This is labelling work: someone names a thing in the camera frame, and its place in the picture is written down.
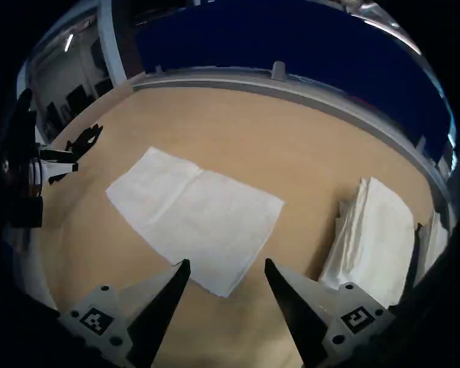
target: blue wall panel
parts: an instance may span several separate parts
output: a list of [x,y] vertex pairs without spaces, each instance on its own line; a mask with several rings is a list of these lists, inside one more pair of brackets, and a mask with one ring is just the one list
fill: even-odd
[[144,68],[240,66],[286,70],[339,88],[397,121],[435,160],[450,116],[411,56],[383,31],[302,0],[216,0],[154,21],[137,35]]

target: white wall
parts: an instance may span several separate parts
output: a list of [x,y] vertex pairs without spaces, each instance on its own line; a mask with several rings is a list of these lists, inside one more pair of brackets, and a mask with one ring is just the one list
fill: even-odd
[[[123,83],[126,80],[126,74],[119,55],[119,49],[114,35],[114,25],[112,23],[112,5],[111,0],[81,0],[76,3],[68,12],[66,12],[56,23],[44,34],[41,41],[48,38],[54,32],[57,32],[61,27],[71,21],[78,15],[87,10],[98,7],[97,18],[99,37],[101,38],[102,53],[109,71],[109,76],[114,86]],[[27,61],[22,65],[21,70],[17,75],[17,97],[26,88],[26,69]],[[40,139],[39,131],[36,129],[37,142],[43,143]]]
[[79,85],[87,94],[97,97],[94,86],[104,79],[90,52],[90,46],[97,38],[96,27],[87,28],[72,39],[67,52],[58,50],[34,73],[37,97],[42,107],[46,109],[49,103],[54,102],[62,120],[61,106],[67,105],[66,96]]

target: white towel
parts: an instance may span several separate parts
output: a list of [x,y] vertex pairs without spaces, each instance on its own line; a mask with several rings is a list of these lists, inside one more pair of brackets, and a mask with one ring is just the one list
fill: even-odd
[[229,296],[272,232],[283,201],[156,148],[106,191],[126,221],[170,263]]
[[354,282],[384,307],[397,304],[414,246],[409,208],[379,180],[362,178],[344,212],[320,280],[336,289]]

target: wooden table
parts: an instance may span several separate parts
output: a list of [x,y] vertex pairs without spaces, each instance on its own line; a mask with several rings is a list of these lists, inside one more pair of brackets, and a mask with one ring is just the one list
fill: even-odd
[[427,223],[432,212],[426,179],[400,154],[349,123],[292,102],[210,88],[154,88],[128,97],[98,123],[104,130],[80,171],[44,192],[37,239],[60,310],[101,283],[123,288],[169,267],[105,195],[150,146],[286,202],[229,298],[189,282],[157,367],[300,367],[264,260],[317,278],[338,202],[352,197],[362,176],[398,193],[415,221]]

